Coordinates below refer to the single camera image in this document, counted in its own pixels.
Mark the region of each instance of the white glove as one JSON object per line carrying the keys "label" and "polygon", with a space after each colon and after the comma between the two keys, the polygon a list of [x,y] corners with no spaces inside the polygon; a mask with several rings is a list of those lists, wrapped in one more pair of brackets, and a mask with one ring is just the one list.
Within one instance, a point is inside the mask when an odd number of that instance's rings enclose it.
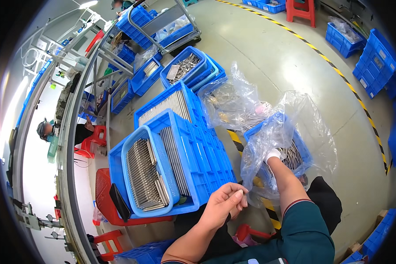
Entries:
{"label": "white glove", "polygon": [[264,159],[264,161],[267,161],[271,157],[277,157],[282,161],[285,159],[285,154],[278,151],[277,149],[273,149],[266,155],[266,158]]}

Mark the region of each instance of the label on crate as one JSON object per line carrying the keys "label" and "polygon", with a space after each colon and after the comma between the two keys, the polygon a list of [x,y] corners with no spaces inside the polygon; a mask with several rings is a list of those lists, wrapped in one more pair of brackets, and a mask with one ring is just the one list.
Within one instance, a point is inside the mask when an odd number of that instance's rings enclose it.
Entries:
{"label": "label on crate", "polygon": [[365,81],[364,81],[364,79],[363,78],[361,78],[360,80],[359,80],[359,82],[362,84],[362,86],[364,86],[364,88],[366,88],[368,85],[365,83]]}
{"label": "label on crate", "polygon": [[383,67],[383,63],[380,61],[380,59],[377,56],[374,56],[374,62],[381,70],[381,68]]}
{"label": "label on crate", "polygon": [[378,53],[380,53],[380,56],[385,60],[385,53],[383,50],[380,50]]}
{"label": "label on crate", "polygon": [[167,73],[167,79],[174,80],[177,75],[177,71],[179,71],[179,65],[172,65],[170,67],[169,73]]}

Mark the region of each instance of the black pants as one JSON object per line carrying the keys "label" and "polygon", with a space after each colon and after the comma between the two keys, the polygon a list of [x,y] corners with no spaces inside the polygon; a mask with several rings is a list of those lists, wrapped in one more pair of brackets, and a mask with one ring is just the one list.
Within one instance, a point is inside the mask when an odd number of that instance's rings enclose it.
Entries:
{"label": "black pants", "polygon": [[[316,177],[309,190],[306,192],[308,197],[320,208],[321,216],[326,222],[327,229],[331,235],[340,223],[340,215],[342,214],[342,203],[336,196],[333,189],[320,177]],[[201,206],[198,211],[180,214],[174,222],[176,237],[179,238],[186,234],[196,223],[198,223],[201,215],[205,210],[206,204]],[[227,222],[230,220],[230,215],[226,219],[225,224],[219,228],[213,239],[211,240],[208,249],[199,263],[215,258],[217,256],[224,256],[235,253],[242,249],[236,244],[232,237],[227,232]],[[281,238],[282,230],[271,237],[271,239]]]}

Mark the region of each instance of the red cuff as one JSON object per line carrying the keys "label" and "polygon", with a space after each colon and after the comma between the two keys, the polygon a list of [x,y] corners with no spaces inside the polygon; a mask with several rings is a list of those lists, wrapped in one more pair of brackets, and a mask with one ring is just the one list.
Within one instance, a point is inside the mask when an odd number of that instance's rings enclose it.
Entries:
{"label": "red cuff", "polygon": [[285,217],[286,212],[289,210],[289,208],[292,207],[292,205],[297,204],[297,203],[299,203],[299,202],[304,202],[304,201],[314,203],[314,202],[311,201],[310,199],[299,199],[299,200],[296,200],[296,201],[294,201],[293,203],[291,203],[290,205],[288,205],[288,207],[285,209],[285,212],[283,213],[283,217]]}

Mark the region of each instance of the red plastic stool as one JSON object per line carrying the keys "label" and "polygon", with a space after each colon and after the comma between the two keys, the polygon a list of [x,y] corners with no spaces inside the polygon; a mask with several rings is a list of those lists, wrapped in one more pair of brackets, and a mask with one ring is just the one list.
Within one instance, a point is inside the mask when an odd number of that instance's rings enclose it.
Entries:
{"label": "red plastic stool", "polygon": [[[105,253],[105,254],[101,255],[101,259],[103,261],[112,261],[112,260],[114,260],[114,256],[113,256],[114,254],[120,254],[123,252],[123,249],[121,248],[121,245],[120,245],[119,241],[117,240],[117,237],[119,237],[121,235],[122,235],[122,233],[120,230],[114,230],[114,231],[102,234],[100,236],[94,237],[95,244],[105,242],[108,247],[109,253]],[[113,251],[113,248],[111,247],[111,245],[109,243],[109,240],[113,240],[114,244],[116,245],[116,248],[117,248],[116,252]]]}
{"label": "red plastic stool", "polygon": [[74,147],[73,150],[76,154],[81,155],[82,157],[86,158],[94,158],[95,154],[91,152],[91,141],[92,136],[87,137],[82,141],[81,148]]}
{"label": "red plastic stool", "polygon": [[295,0],[286,0],[286,21],[293,22],[293,17],[302,17],[311,21],[311,27],[315,28],[314,0],[305,0],[305,3],[297,3]]}
{"label": "red plastic stool", "polygon": [[114,226],[136,226],[163,221],[172,221],[172,216],[128,219],[127,223],[119,217],[116,206],[110,197],[110,171],[108,168],[98,169],[95,174],[95,204],[107,221]]}
{"label": "red plastic stool", "polygon": [[262,238],[266,238],[269,239],[272,235],[267,234],[267,233],[263,233],[263,232],[259,232],[257,230],[253,230],[252,228],[250,228],[249,225],[247,224],[242,224],[240,226],[238,226],[238,229],[236,229],[236,237],[238,238],[238,240],[243,241],[247,235],[255,235],[255,236],[259,236]]}
{"label": "red plastic stool", "polygon": [[99,146],[106,146],[107,141],[106,141],[106,126],[105,125],[96,125],[94,128],[94,133],[91,136],[91,141],[94,143],[97,143]]}

